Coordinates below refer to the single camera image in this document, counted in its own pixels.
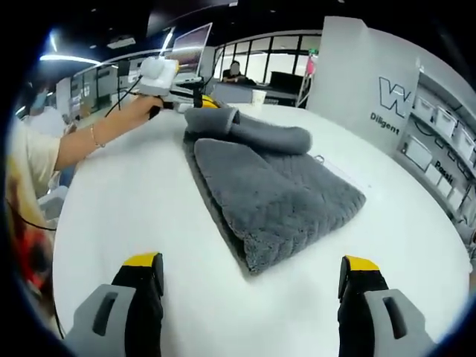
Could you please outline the person's left hand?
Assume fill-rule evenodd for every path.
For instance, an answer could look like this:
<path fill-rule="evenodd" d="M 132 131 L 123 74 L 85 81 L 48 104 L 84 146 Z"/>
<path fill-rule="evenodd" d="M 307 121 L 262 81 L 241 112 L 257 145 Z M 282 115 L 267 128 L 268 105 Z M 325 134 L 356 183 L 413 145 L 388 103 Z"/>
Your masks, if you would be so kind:
<path fill-rule="evenodd" d="M 150 120 L 164 108 L 164 102 L 160 97 L 140 96 L 135 100 L 138 105 L 138 113 L 143 120 Z"/>

